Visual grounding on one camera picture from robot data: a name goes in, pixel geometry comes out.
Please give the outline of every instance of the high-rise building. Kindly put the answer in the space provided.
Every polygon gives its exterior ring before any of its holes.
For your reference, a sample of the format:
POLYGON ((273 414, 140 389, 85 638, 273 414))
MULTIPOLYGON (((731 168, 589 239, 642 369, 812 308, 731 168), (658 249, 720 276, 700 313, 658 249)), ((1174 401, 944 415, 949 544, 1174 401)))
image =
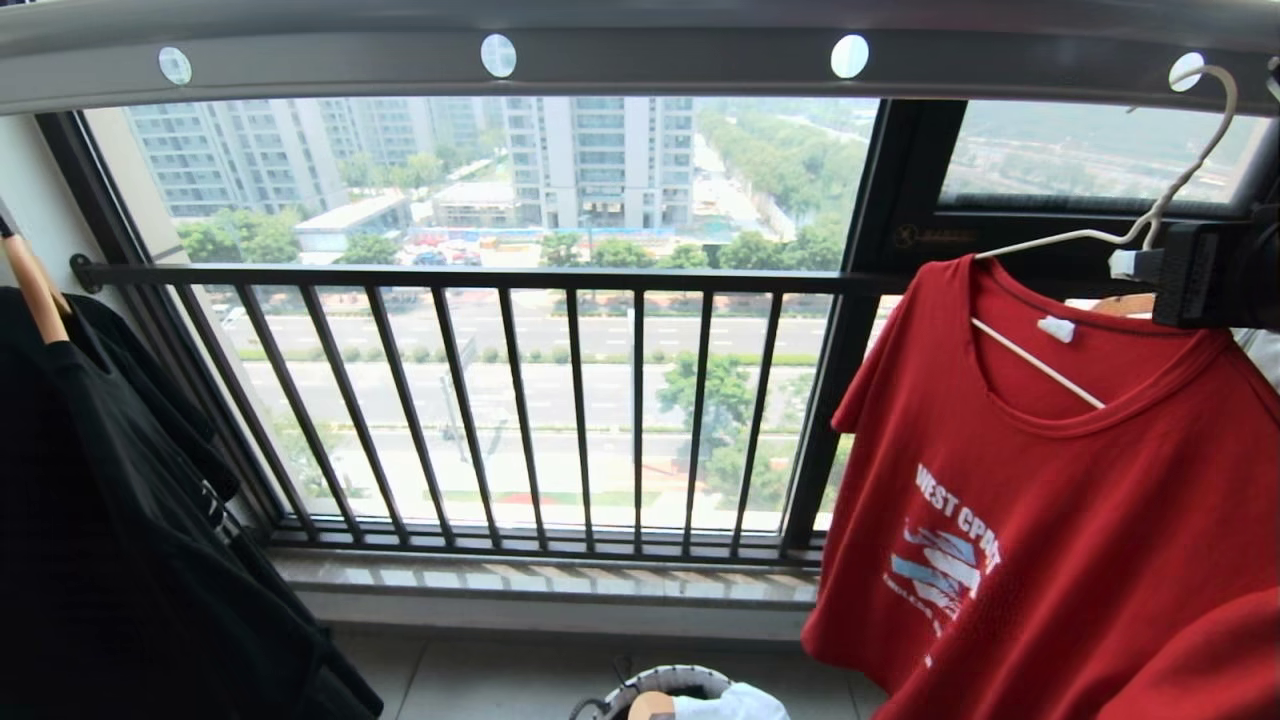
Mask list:
POLYGON ((346 160, 366 152, 379 165, 398 165, 411 155, 434 154, 431 101, 428 97, 320 100, 334 156, 346 160))
POLYGON ((493 147, 480 145, 485 129, 502 129, 500 97, 431 97, 428 102, 436 145, 456 147, 461 158, 493 152, 493 147))
MULTIPOLYGON (((365 152, 379 165, 411 155, 466 161, 486 156, 488 128, 502 129, 499 97, 329 97, 320 100, 325 131, 339 160, 365 152)), ((497 140, 495 145, 502 145, 497 140)))
POLYGON ((347 201, 315 100, 170 102, 128 114, 175 218, 224 208, 323 213, 347 201))
POLYGON ((687 224, 691 97, 507 97, 517 222, 548 228, 687 224))

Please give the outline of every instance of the white plastic hanger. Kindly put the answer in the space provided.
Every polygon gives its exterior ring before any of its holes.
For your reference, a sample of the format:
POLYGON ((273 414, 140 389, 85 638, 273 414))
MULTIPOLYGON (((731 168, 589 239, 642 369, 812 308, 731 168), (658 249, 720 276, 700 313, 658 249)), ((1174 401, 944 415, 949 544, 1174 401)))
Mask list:
MULTIPOLYGON (((1019 242, 1016 245, 1010 245, 1007 247, 997 247, 996 250, 979 252, 974 258, 978 260, 984 260, 987 258, 996 258, 998 255, 1007 255, 1010 252, 1030 250, 1032 247, 1041 247, 1044 245, 1053 245, 1057 242, 1065 242, 1068 240, 1078 240, 1085 237, 1103 240, 1114 245, 1128 245, 1129 242, 1137 240, 1138 234, 1142 233, 1143 229, 1147 231, 1147 234, 1146 237, 1143 237, 1142 249, 1151 250, 1156 240, 1156 232, 1160 231, 1160 222, 1164 219, 1165 209, 1169 208, 1169 204, 1172 201, 1174 195, 1176 195, 1178 191, 1181 190, 1192 179, 1192 176, 1194 176, 1196 172, 1201 169, 1201 167, 1204 164, 1204 160, 1210 156, 1211 152, 1213 152, 1213 149, 1217 147, 1217 143, 1222 140, 1222 136, 1226 135, 1226 129, 1231 127, 1231 120, 1235 118, 1235 106, 1239 99, 1239 88, 1235 85, 1235 78, 1231 77, 1231 73, 1226 72, 1225 69, 1217 65, 1201 65, 1198 68, 1190 68, 1185 72, 1170 77, 1169 85, 1176 86, 1179 82, 1197 74, 1213 76, 1222 82, 1222 88, 1226 91, 1226 106, 1222 110, 1222 120, 1217 124, 1217 129, 1213 132, 1213 136, 1210 137, 1210 141, 1207 145, 1204 145, 1204 149, 1201 150, 1199 155, 1196 158, 1196 161, 1192 163, 1190 167, 1188 167, 1185 170, 1183 170, 1183 173, 1178 176, 1176 179, 1174 179, 1174 182, 1165 190, 1165 192, 1160 197, 1157 197, 1155 202, 1152 202, 1149 210, 1147 210, 1137 220, 1134 220, 1133 227, 1129 228, 1129 232, 1124 234, 1111 234, 1092 228, 1082 228, 1078 231, 1051 234, 1048 237, 1042 237, 1038 240, 1019 242)), ((1117 250, 1111 255, 1110 264, 1111 264, 1112 277, 1123 275, 1125 265, 1128 265, 1129 269, 1132 270, 1133 266, 1132 251, 1117 250)), ((1014 354, 1016 354, 1019 357, 1027 360, 1037 369, 1042 370, 1046 375, 1057 380, 1062 387, 1071 391, 1089 405, 1100 409, 1105 407, 1101 400, 1089 395, 1084 388, 1066 379, 1061 373, 1050 368, 1039 359, 1033 356, 1030 352, 1027 352, 1025 350, 1023 350, 1016 343, 1014 343, 1005 336, 992 329, 982 320, 978 320, 977 318, 969 318, 969 322, 973 323, 973 327, 991 336, 996 342, 1004 345, 1014 354)))

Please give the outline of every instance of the car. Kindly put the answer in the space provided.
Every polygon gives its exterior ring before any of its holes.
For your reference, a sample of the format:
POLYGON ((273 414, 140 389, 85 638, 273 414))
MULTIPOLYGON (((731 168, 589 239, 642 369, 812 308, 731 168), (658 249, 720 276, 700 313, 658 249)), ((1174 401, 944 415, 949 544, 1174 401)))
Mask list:
POLYGON ((413 258, 413 264, 415 265, 447 265, 448 260, 444 258, 444 254, 440 252, 439 250, 428 250, 425 252, 419 252, 413 258))
POLYGON ((475 250, 462 250, 453 254, 449 259, 451 265, 468 265, 472 268, 480 266, 480 254, 475 250))

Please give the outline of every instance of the window sill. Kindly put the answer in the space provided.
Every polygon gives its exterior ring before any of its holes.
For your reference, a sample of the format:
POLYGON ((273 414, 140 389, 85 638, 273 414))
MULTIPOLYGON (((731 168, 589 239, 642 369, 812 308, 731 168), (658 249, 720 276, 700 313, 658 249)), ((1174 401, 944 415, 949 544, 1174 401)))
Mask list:
POLYGON ((795 643, 817 574, 270 552, 324 623, 795 643))

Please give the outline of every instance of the printed graphic on t-shirt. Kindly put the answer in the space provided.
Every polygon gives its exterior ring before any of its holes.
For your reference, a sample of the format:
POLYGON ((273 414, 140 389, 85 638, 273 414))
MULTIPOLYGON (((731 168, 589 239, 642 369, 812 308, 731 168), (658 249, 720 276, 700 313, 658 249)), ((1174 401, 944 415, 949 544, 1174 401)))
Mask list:
MULTIPOLYGON (((946 489, 928 468, 919 465, 915 487, 938 518, 925 524, 905 520, 897 552, 890 555, 884 584, 923 612, 937 635, 977 597, 982 579, 1000 565, 995 530, 959 497, 946 489)), ((925 665, 932 665, 928 656, 925 665)))

